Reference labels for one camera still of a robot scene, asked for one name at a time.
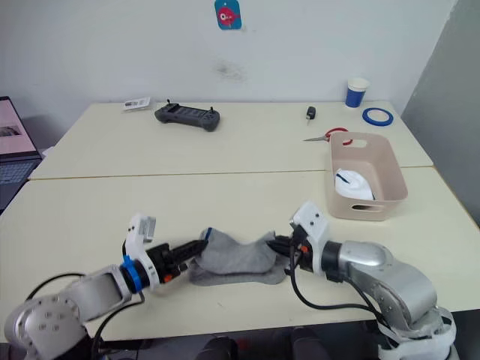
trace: black handheld controller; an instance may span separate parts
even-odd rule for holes
[[[197,126],[207,131],[214,131],[220,121],[218,111],[194,109],[193,107],[182,106],[179,103],[170,103],[155,111],[155,118],[164,124],[176,122],[179,124]]]

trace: red scissor handle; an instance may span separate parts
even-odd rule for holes
[[[331,136],[332,133],[334,133],[335,131],[348,132],[348,130],[347,130],[345,127],[334,127],[333,129],[330,129],[329,131],[327,131],[327,132],[325,133],[325,137],[327,138],[327,141],[328,141],[328,142],[330,141],[330,136]],[[347,141],[344,141],[344,142],[343,142],[344,145],[350,145],[351,143],[353,143],[353,139],[350,139],[350,140],[347,140]]]

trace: laptop keyboard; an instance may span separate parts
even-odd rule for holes
[[[33,163],[9,163],[0,165],[0,185],[21,182],[32,167]]]

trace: gray wall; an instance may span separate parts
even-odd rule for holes
[[[480,224],[479,0],[455,5],[403,119]]]

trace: white wall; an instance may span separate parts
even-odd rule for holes
[[[402,111],[455,0],[239,2],[221,31],[213,0],[0,0],[0,92],[45,143],[92,101],[339,101],[356,75]]]

